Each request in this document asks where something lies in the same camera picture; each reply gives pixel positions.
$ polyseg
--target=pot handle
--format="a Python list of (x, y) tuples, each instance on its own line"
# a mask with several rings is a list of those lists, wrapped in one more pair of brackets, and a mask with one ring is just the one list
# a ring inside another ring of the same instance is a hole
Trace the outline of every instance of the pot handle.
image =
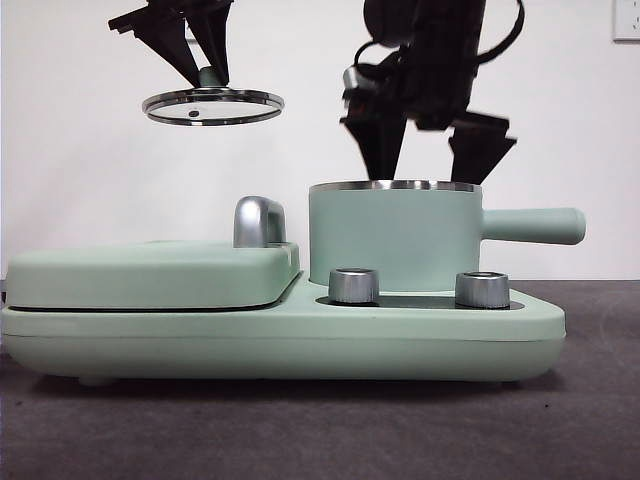
[(584, 238), (586, 220), (575, 208), (485, 210), (483, 240), (575, 245)]

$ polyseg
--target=silver knob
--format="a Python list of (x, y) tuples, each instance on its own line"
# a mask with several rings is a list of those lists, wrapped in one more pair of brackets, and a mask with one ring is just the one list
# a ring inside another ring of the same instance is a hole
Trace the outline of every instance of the silver knob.
[(509, 277), (495, 272), (467, 272), (456, 276), (456, 303), (476, 308), (508, 307)]
[(329, 273), (329, 301), (375, 303), (380, 296), (378, 272), (367, 268), (337, 268)]

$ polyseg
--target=mint green appliance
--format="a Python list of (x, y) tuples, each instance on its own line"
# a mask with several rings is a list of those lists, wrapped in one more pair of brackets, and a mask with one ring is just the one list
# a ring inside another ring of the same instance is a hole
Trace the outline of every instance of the mint green appliance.
[[(388, 216), (378, 209), (362, 220), (383, 195)], [(417, 216), (390, 228), (396, 196)], [(461, 305), (456, 274), (477, 269), (481, 238), (577, 243), (579, 212), (483, 213), (479, 187), (424, 181), (318, 186), (310, 205), (310, 276), (286, 240), (282, 207), (261, 197), (238, 203), (228, 243), (18, 255), (7, 276), (3, 342), (26, 367), (86, 385), (117, 378), (511, 381), (556, 361), (565, 337), (560, 308), (514, 290), (506, 307)], [(411, 262), (411, 245), (426, 257)], [(431, 268), (436, 252), (448, 258)], [(345, 267), (377, 270), (377, 303), (331, 300), (329, 270)]]

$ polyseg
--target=wall outlet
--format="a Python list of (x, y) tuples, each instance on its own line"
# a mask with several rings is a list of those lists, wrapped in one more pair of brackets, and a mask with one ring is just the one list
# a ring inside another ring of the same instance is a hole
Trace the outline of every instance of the wall outlet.
[(640, 41), (640, 0), (614, 0), (613, 40)]

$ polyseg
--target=white wall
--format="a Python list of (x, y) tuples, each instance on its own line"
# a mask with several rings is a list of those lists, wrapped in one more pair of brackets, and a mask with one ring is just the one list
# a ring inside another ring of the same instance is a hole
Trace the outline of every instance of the white wall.
[[(232, 85), (285, 97), (274, 120), (228, 128), (157, 124), (148, 96), (186, 82), (107, 20), (141, 0), (2, 2), (3, 272), (34, 248), (230, 239), (235, 202), (285, 206), (308, 262), (307, 189), (363, 179), (338, 124), (341, 74), (368, 40), (362, 1), (237, 0)], [(525, 31), (481, 68), (471, 108), (511, 119), (517, 146), (485, 182), (488, 208), (577, 206), (579, 246), (486, 242), (483, 267), (513, 278), (638, 278), (640, 45), (611, 42), (608, 0), (528, 0)], [(482, 47), (516, 15), (488, 0)], [(398, 178), (448, 178), (448, 135), (407, 130)]]

